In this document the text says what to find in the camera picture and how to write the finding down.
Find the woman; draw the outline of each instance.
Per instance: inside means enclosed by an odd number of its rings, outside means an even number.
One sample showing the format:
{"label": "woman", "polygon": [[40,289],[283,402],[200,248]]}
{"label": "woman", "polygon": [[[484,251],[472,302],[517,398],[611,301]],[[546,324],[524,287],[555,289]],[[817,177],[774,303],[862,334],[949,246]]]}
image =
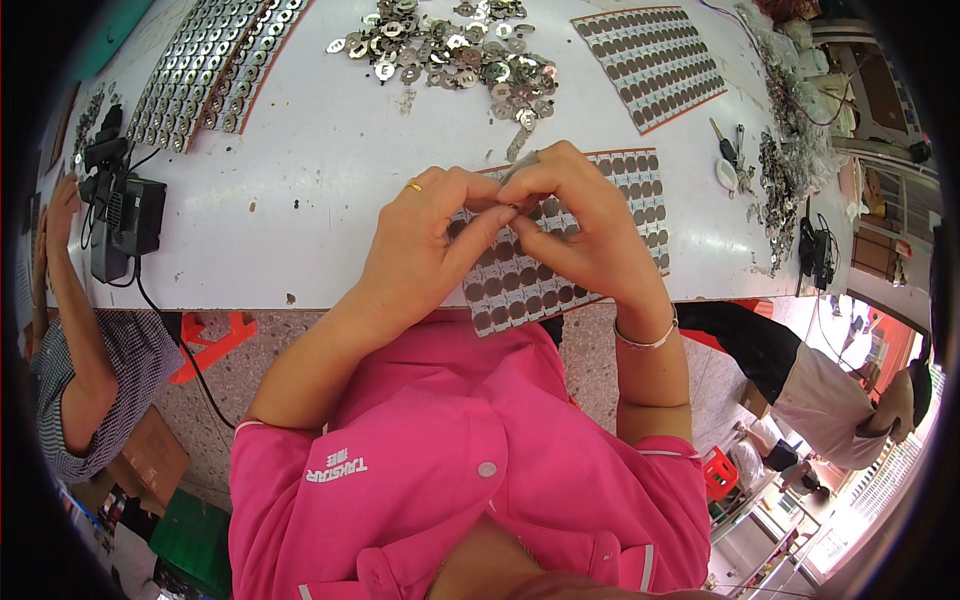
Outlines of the woman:
{"label": "woman", "polygon": [[[183,365],[154,312],[90,307],[67,252],[79,205],[71,173],[40,210],[30,362],[40,449],[55,474],[71,484],[89,479],[120,453],[163,382]],[[49,323],[48,272],[59,310]]]}
{"label": "woman", "polygon": [[879,377],[874,363],[847,373],[786,326],[734,302],[683,302],[677,316],[681,329],[716,337],[774,414],[840,468],[869,467],[888,437],[903,442],[930,407],[926,350],[894,375],[875,404],[867,396]]}
{"label": "woman", "polygon": [[[703,583],[704,476],[659,270],[579,151],[539,158],[502,187],[459,168],[411,180],[381,210],[360,281],[267,371],[231,456],[237,600],[634,598]],[[517,214],[551,193],[580,221],[568,241]],[[448,242],[464,203],[487,208]],[[616,300],[616,438],[569,404],[541,327],[479,339],[469,315],[431,315],[507,224],[528,254]]]}
{"label": "woman", "polygon": [[750,440],[756,451],[759,453],[766,467],[780,473],[783,483],[780,484],[780,493],[786,493],[787,488],[793,490],[798,495],[814,494],[813,500],[820,506],[826,506],[830,500],[830,490],[826,486],[820,485],[820,477],[809,460],[800,460],[800,454],[796,448],[786,442],[786,440],[777,440],[772,447],[767,441],[756,433],[743,426],[743,423],[736,424],[736,430]]}

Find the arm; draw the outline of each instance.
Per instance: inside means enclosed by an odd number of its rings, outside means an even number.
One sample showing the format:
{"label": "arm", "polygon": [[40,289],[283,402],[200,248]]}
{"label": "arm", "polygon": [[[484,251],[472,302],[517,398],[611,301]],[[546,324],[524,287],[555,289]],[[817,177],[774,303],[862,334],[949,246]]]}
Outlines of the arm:
{"label": "arm", "polygon": [[460,285],[497,232],[514,218],[494,205],[449,242],[450,216],[464,202],[491,200],[500,184],[454,167],[430,167],[380,211],[360,281],[275,360],[247,419],[316,430],[335,411],[361,360],[430,314]]}
{"label": "arm", "polygon": [[34,240],[34,272],[31,292],[34,298],[34,352],[40,349],[50,325],[47,319],[47,207],[40,209]]}
{"label": "arm", "polygon": [[887,389],[880,395],[876,412],[866,423],[857,427],[863,437],[879,437],[889,433],[900,443],[913,431],[913,387],[910,373],[897,372]]}
{"label": "arm", "polygon": [[540,162],[517,171],[498,200],[524,206],[530,197],[553,194],[577,217],[580,232],[560,240],[519,216],[511,227],[524,251],[582,287],[616,300],[617,327],[624,338],[652,344],[670,332],[656,349],[617,342],[617,437],[631,445],[652,435],[691,441],[684,346],[671,330],[670,298],[623,195],[569,142],[538,155]]}
{"label": "arm", "polygon": [[77,177],[70,174],[60,181],[49,204],[47,255],[50,285],[75,374],[60,399],[63,442],[70,453],[83,456],[116,400],[117,379],[103,333],[66,249],[70,223],[79,204]]}

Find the sleeve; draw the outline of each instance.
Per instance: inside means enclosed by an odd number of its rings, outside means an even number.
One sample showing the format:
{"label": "sleeve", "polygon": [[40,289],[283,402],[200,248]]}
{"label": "sleeve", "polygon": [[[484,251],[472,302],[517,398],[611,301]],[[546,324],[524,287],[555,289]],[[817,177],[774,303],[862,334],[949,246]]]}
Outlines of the sleeve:
{"label": "sleeve", "polygon": [[90,447],[85,456],[76,456],[66,449],[63,441],[63,427],[60,420],[60,401],[62,390],[56,397],[42,405],[36,415],[36,433],[40,449],[47,464],[53,467],[64,483],[77,484],[87,481],[101,468],[113,460],[123,449],[123,443],[105,442],[103,430],[107,422],[101,423],[90,438]]}
{"label": "sleeve", "polygon": [[670,542],[661,547],[661,557],[674,560],[668,561],[668,568],[661,563],[655,569],[657,577],[651,591],[698,588],[707,578],[710,555],[703,460],[689,442],[674,436],[648,436],[633,448],[636,456],[631,470],[671,532]]}
{"label": "sleeve", "polygon": [[316,436],[258,420],[237,424],[230,452],[229,556],[237,600],[273,597],[276,561]]}

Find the wrist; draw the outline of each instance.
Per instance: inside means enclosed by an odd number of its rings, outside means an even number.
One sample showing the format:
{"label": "wrist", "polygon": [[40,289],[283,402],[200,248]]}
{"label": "wrist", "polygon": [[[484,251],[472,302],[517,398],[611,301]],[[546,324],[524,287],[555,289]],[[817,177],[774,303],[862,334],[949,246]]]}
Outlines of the wrist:
{"label": "wrist", "polygon": [[616,327],[620,335],[640,344],[656,342],[673,326],[673,305],[666,293],[662,298],[636,302],[616,301]]}

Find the white button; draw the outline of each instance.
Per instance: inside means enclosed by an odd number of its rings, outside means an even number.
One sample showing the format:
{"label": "white button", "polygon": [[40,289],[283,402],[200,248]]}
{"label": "white button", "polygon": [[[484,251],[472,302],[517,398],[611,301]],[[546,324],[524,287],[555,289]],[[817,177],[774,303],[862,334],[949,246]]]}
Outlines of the white button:
{"label": "white button", "polygon": [[496,475],[496,465],[494,463],[480,463],[477,472],[481,477],[493,477]]}

